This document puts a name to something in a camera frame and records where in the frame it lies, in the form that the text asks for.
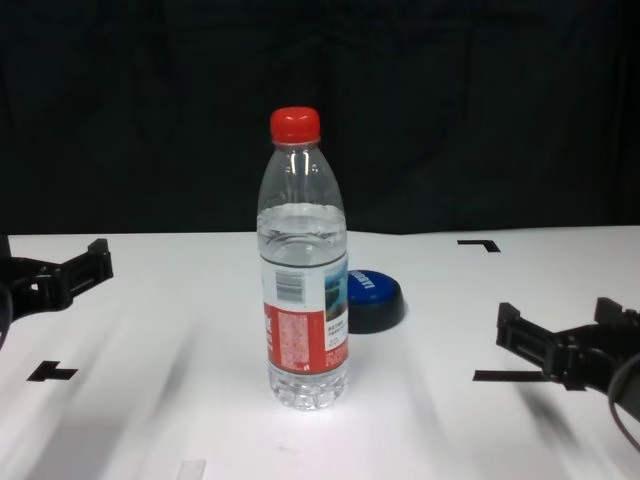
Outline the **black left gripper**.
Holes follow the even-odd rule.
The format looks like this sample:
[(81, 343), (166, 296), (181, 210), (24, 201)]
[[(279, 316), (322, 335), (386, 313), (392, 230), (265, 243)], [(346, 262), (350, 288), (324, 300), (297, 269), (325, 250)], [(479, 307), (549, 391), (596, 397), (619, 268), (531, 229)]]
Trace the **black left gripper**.
[(93, 241), (86, 252), (52, 270), (49, 262), (9, 257), (8, 236), (1, 234), (1, 285), (8, 291), (11, 323), (47, 312), (50, 307), (68, 308), (77, 296), (113, 277), (106, 239)]

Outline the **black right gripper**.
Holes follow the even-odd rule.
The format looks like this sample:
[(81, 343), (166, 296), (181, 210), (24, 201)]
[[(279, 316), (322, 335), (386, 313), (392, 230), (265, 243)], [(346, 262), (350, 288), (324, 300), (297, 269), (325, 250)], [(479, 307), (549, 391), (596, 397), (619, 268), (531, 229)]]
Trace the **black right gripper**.
[(639, 328), (621, 325), (638, 325), (640, 315), (599, 297), (594, 321), (599, 325), (552, 333), (504, 302), (498, 307), (496, 344), (539, 367), (546, 378), (567, 390), (606, 394), (618, 369), (639, 353)]

